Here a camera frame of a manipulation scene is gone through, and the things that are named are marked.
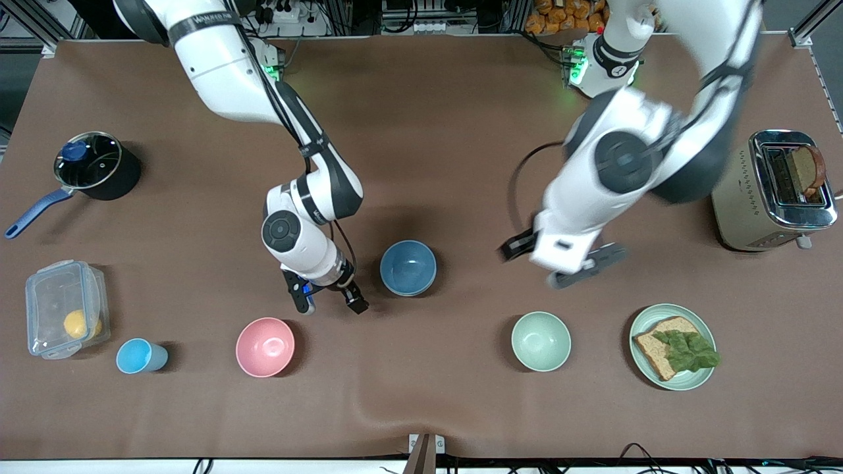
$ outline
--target light green bowl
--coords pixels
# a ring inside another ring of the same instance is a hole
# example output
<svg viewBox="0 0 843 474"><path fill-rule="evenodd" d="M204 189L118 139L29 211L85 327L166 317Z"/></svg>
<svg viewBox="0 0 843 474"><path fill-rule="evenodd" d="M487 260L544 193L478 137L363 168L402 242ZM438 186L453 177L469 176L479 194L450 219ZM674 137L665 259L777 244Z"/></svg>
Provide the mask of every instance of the light green bowl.
<svg viewBox="0 0 843 474"><path fill-rule="evenodd" d="M551 313L534 311L515 323L513 351L527 369L550 372L559 369L571 355L571 333Z"/></svg>

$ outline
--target blue saucepan handle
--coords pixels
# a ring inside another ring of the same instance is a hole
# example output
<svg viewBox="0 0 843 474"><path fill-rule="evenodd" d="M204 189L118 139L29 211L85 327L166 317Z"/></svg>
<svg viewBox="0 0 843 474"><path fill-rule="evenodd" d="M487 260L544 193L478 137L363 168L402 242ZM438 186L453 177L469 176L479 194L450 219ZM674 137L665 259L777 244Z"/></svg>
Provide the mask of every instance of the blue saucepan handle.
<svg viewBox="0 0 843 474"><path fill-rule="evenodd" d="M73 194L75 192L76 190L74 189L62 187L42 197L41 199L36 201L35 204L33 204L32 207L30 207L30 209L24 213L24 215L20 216L20 219L15 221L15 223L12 224L11 227L6 229L6 234L3 235L5 235L7 239L14 239L18 235L20 235L20 233L23 232L24 229L26 229L30 224L32 224L32 221L34 221L35 218L37 218L41 215L41 213L46 211L49 206L52 206L57 202L62 202L67 199L70 199L71 197L73 197Z"/></svg>

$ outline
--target blue lid knob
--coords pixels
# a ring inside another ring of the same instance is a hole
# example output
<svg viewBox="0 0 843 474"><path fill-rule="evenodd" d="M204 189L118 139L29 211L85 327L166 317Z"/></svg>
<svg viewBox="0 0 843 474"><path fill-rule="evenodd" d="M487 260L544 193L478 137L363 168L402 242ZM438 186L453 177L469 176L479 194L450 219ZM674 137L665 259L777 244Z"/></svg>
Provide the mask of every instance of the blue lid knob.
<svg viewBox="0 0 843 474"><path fill-rule="evenodd" d="M65 161L79 161L85 158L88 152L88 145L85 142L65 143L62 147L62 158Z"/></svg>

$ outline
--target plastic food container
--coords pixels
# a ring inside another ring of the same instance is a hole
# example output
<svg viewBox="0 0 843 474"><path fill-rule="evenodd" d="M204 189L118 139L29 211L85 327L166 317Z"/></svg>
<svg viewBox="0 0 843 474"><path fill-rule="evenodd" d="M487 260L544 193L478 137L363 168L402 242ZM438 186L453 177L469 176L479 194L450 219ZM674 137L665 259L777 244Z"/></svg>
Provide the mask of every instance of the plastic food container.
<svg viewBox="0 0 843 474"><path fill-rule="evenodd" d="M59 261L26 280L30 353L67 358L111 336L103 273L84 261Z"/></svg>

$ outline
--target toaster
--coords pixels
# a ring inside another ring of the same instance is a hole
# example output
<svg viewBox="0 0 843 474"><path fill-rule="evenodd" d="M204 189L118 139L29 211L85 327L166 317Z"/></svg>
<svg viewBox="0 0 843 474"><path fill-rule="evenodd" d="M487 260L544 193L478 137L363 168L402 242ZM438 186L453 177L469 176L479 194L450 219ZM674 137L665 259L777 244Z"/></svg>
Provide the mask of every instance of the toaster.
<svg viewBox="0 0 843 474"><path fill-rule="evenodd" d="M790 153L811 137L790 130L757 132L734 153L720 184L711 194L722 242L735 250L764 251L796 240L811 247L808 237L837 220L837 206L828 179L806 197L795 176Z"/></svg>

